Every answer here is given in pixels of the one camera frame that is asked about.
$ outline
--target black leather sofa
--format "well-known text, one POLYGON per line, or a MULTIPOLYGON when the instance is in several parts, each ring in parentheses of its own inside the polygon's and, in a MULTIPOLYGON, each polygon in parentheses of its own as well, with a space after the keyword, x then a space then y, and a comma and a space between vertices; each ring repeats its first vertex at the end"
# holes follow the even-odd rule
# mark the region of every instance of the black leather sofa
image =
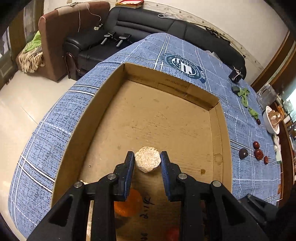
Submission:
POLYGON ((245 78, 247 72, 244 57, 229 41, 213 35, 195 24, 158 17, 159 12, 142 8, 130 9, 114 7, 109 11, 106 21, 99 30, 84 29, 75 35, 68 36, 63 44, 64 58, 67 65, 68 77, 78 80, 95 65, 128 45, 142 40, 150 34, 169 33, 203 49, 215 52, 231 69, 240 69, 245 78), (104 45, 104 35, 116 32, 115 39, 108 40, 104 45), (119 36, 131 34, 129 41, 124 41, 116 47, 119 36))

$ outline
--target brown couch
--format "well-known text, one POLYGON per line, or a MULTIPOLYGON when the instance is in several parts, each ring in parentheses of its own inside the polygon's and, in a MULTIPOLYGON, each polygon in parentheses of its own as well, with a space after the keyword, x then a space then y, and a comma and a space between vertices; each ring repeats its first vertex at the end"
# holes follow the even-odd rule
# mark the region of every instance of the brown couch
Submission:
POLYGON ((38 28, 45 66, 39 67, 36 73, 56 82, 64 77, 67 73, 62 50, 65 37, 78 32, 79 22, 80 31, 95 26, 100 20, 96 15, 101 16, 104 23, 109 9, 108 2, 94 1, 64 6, 44 14, 39 19, 38 28))

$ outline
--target tiled floor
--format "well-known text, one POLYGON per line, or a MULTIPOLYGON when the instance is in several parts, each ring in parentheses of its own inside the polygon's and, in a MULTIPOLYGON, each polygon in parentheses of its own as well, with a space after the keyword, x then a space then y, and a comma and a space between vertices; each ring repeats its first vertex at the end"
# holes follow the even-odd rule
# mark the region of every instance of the tiled floor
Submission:
POLYGON ((23 148, 50 107, 74 80, 59 83, 18 71, 0 90, 0 212, 20 241, 25 240, 8 212, 12 176, 23 148))

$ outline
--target beige blanket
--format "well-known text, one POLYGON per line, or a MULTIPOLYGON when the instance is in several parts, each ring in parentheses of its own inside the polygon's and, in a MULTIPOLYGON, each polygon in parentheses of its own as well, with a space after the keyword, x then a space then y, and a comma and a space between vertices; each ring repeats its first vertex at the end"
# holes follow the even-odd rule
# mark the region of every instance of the beige blanket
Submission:
POLYGON ((24 71, 25 73, 35 72, 39 66, 45 65, 43 60, 42 47, 39 46, 26 53, 22 51, 21 54, 19 55, 19 62, 20 62, 22 71, 24 71))

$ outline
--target white bowl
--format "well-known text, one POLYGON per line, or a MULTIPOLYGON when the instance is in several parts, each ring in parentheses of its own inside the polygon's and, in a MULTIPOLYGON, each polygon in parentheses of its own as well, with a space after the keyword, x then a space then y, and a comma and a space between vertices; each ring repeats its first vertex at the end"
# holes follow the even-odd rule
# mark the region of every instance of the white bowl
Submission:
POLYGON ((265 112, 263 113, 263 120, 264 120, 264 124, 266 127, 266 130, 270 133, 270 134, 279 134, 279 125, 276 125, 275 128, 273 128, 270 119, 268 118, 268 113, 271 112, 272 109, 269 106, 266 106, 265 112))

